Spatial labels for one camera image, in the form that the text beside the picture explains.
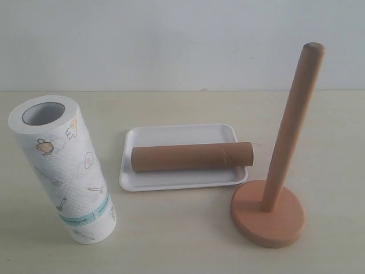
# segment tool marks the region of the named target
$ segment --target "cardboard tube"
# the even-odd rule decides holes
[[[135,172],[246,167],[253,148],[247,142],[134,147],[131,160]]]

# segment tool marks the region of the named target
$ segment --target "teapot illustration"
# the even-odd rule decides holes
[[[51,155],[53,152],[53,144],[46,142],[44,139],[38,139],[38,144],[36,145],[37,150],[43,152],[43,156]]]

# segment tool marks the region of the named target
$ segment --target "printed paper towel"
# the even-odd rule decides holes
[[[108,237],[116,212],[78,104],[46,95],[16,107],[9,127],[71,236]]]

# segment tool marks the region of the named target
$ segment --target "teal stripe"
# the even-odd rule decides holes
[[[109,204],[109,192],[107,192],[107,196],[102,202],[102,204],[96,210],[94,210],[94,212],[88,215],[77,218],[67,218],[62,216],[61,214],[59,214],[59,216],[66,224],[69,224],[73,227],[78,227],[80,225],[90,224],[93,221],[95,221],[105,212],[105,210],[107,210],[108,204]]]

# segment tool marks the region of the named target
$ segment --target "light wood surface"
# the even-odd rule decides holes
[[[236,187],[128,193],[119,186],[124,135],[136,126],[227,123],[252,142],[249,180],[267,176],[288,92],[70,92],[89,128],[118,223],[96,245],[74,242],[7,126],[42,92],[0,93],[2,273],[363,273],[365,91],[316,91],[285,186],[307,226],[282,249],[247,240],[230,217]]]

